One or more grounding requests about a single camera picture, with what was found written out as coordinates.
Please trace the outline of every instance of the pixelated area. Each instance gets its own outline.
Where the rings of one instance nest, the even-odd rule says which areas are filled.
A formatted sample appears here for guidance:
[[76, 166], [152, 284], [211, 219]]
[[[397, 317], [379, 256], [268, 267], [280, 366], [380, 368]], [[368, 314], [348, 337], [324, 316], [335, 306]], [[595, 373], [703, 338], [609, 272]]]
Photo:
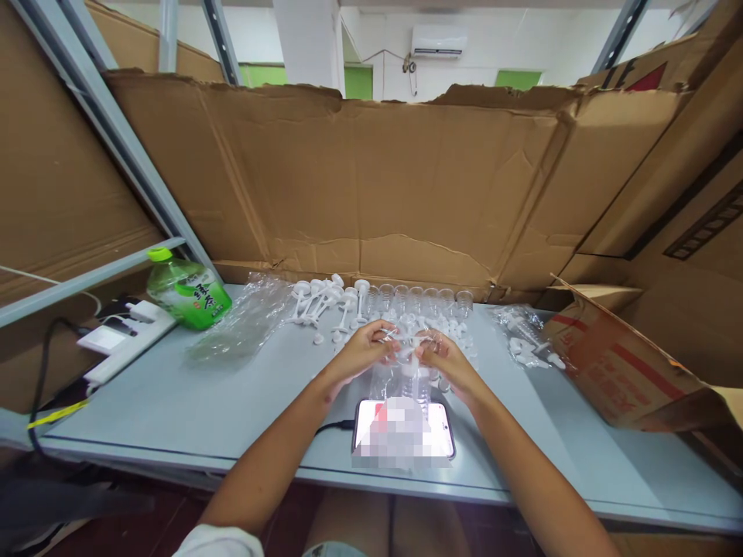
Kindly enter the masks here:
[[351, 455], [354, 468], [414, 470], [451, 468], [451, 462], [423, 419], [420, 405], [406, 397], [392, 397], [378, 410]]

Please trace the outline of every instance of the yellow tag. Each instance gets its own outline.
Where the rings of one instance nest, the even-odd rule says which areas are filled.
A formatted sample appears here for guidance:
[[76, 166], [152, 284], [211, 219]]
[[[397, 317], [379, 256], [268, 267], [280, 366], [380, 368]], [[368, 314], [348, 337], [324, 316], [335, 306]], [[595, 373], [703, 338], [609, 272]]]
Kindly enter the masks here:
[[81, 408], [85, 408], [86, 405], [87, 405], [87, 398], [83, 401], [78, 402], [76, 405], [67, 406], [66, 408], [62, 408], [61, 410], [58, 410], [57, 412], [52, 412], [45, 418], [41, 418], [41, 419], [36, 420], [35, 422], [29, 423], [26, 426], [26, 429], [33, 429], [45, 423], [56, 422], [58, 419], [62, 419], [65, 416], [68, 416], [70, 414], [77, 412]]

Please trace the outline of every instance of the green wall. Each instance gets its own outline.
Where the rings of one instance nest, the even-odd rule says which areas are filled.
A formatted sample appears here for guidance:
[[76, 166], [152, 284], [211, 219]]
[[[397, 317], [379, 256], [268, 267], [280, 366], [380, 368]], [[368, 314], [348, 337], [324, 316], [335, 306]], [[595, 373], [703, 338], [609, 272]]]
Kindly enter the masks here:
[[[245, 83], [252, 87], [262, 85], [286, 85], [286, 68], [284, 66], [240, 66]], [[372, 99], [372, 69], [370, 67], [347, 67], [344, 70], [346, 98]]]
[[528, 91], [535, 85], [539, 85], [542, 72], [521, 70], [500, 70], [495, 78], [496, 87], [513, 87], [520, 91]]

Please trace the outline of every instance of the white sleeve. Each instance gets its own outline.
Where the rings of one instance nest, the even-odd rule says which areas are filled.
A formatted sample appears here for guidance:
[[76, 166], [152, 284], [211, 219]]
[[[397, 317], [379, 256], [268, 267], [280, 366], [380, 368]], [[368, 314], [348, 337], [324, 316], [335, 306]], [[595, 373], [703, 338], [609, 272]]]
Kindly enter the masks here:
[[173, 557], [263, 557], [261, 542], [240, 528], [198, 525]]

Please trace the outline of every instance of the hand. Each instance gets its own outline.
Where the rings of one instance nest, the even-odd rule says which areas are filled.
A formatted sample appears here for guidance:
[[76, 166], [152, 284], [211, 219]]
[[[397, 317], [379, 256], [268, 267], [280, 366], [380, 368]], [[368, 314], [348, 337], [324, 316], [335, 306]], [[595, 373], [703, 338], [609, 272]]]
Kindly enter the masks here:
[[433, 334], [427, 330], [426, 335], [433, 340], [423, 341], [416, 348], [416, 356], [425, 365], [438, 369], [465, 404], [469, 406], [475, 395], [491, 392], [451, 338], [437, 330]]
[[342, 387], [364, 373], [374, 363], [399, 351], [400, 342], [397, 340], [379, 342], [387, 336], [382, 329], [397, 331], [397, 327], [383, 320], [364, 325], [323, 369], [323, 376], [332, 384]]

